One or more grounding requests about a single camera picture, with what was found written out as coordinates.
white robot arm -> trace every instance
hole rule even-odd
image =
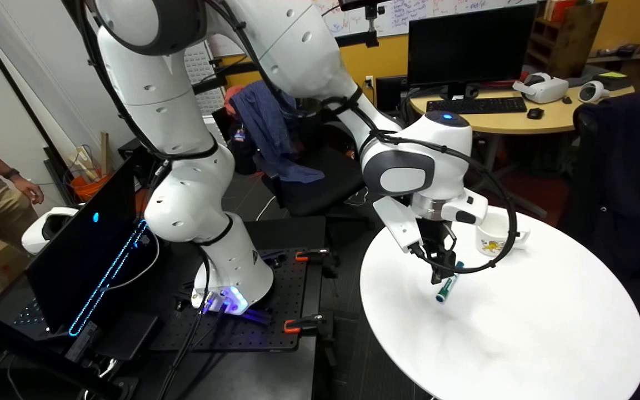
[[[155,236],[197,243],[208,254],[211,272],[201,269],[196,278],[196,308],[242,313],[273,285],[239,219],[222,212],[233,159],[204,129],[182,65],[184,48],[214,33],[237,41],[281,91],[336,111],[359,149],[367,188],[389,196],[375,212],[407,251],[431,258],[418,221],[482,216],[484,198],[463,188],[468,163],[445,153],[471,153],[471,128],[451,114],[424,115],[409,129],[385,119],[345,71],[311,0],[96,0],[93,11],[117,98],[171,160],[144,219]],[[411,205],[394,200],[398,196],[411,196]]]

laptop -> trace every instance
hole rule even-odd
[[[0,320],[37,343],[77,338],[144,231],[129,160],[0,295]]]

monitor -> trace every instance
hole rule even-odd
[[[515,80],[535,5],[427,18],[409,23],[409,84],[414,89]]]
[[[113,179],[53,236],[27,269],[28,285],[52,331],[77,336],[108,283],[141,238],[134,163]]]

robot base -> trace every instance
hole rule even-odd
[[[271,292],[273,272],[257,256],[245,223],[233,213],[229,216],[233,221],[229,233],[222,241],[204,246],[208,265],[201,265],[196,272],[192,305],[202,311],[242,316],[251,305]]]

computer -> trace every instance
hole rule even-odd
[[[467,95],[471,84],[517,80],[535,5],[409,23],[409,88]]]
[[[144,233],[129,160],[0,295],[0,320],[34,341],[81,336]]]

